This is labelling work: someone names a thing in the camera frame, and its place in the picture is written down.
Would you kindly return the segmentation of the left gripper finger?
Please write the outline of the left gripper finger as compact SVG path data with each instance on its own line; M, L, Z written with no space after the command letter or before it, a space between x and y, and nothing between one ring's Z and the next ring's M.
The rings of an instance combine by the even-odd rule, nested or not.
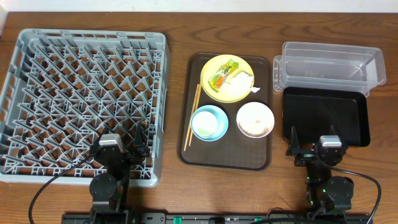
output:
M147 149L147 146L144 143L144 138L142 136L142 124L141 123L139 123L136 126L136 135L135 135L135 138L134 138L134 147L137 150L146 150Z
M109 134L109 128L105 127L103 129L103 132L98 137L98 144L99 145L105 145L105 142L107 140L108 134Z

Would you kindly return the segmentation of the white pink bowl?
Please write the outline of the white pink bowl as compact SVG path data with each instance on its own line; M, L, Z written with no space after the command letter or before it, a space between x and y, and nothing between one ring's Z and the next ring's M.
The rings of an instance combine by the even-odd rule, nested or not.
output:
M240 107L236 115L239 130L249 138L263 138L274 129L272 110L264 103L249 102Z

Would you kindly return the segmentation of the white small cup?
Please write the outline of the white small cup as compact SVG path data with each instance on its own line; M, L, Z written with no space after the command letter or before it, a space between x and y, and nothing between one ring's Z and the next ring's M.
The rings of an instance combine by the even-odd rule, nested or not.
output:
M197 112L193 119L193 130L197 136L208 138L216 132L218 122L216 116L209 111Z

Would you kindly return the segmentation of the white paper napkin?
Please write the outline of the white paper napkin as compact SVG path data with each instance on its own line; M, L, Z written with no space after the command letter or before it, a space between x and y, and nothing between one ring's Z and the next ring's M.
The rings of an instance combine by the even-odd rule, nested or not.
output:
M240 72L230 81L225 82L223 89L233 97L243 97L247 93L253 92L257 93L260 88L254 86L254 76L246 73Z

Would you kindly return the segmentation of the green orange snack wrapper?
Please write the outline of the green orange snack wrapper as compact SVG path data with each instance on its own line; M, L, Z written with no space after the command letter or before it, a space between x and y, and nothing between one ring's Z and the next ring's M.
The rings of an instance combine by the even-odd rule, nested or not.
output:
M218 71L213 75L209 80L208 84L210 88L219 92L221 86L226 81L228 76L232 74L236 69L239 68L239 63L233 61L232 59L228 60L225 64L223 64Z

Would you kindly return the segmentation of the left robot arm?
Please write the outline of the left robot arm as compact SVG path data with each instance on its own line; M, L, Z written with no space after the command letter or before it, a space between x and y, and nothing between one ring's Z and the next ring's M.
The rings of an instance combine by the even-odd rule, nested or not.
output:
M144 143L142 125L136 126L131 145L125 146L117 133L103 130L90 147L90 155L106 168L90 183L93 206L87 223L140 223L138 214L127 205L131 166L141 164L149 157Z

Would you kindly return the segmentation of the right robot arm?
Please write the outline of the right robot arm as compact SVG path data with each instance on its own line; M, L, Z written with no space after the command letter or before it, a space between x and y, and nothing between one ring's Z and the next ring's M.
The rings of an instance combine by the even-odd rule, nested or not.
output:
M295 157L294 166L307 169L307 198L312 204L306 217L341 216L351 209L354 183L349 177L333 176L332 168L342 161L348 149L333 126L329 135L320 136L311 149L300 147L296 128L293 126L286 156Z

